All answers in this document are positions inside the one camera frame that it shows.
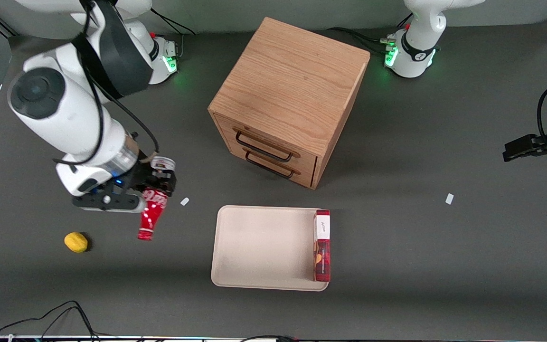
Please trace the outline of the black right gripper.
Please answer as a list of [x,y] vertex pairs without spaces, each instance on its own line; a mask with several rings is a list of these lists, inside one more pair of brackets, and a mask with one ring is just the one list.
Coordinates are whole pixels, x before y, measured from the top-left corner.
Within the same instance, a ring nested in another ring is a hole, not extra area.
[[136,164],[132,169],[111,178],[111,198],[120,200],[130,195],[143,200],[143,191],[153,189],[171,197],[176,189],[177,178],[174,170],[152,169],[149,164]]

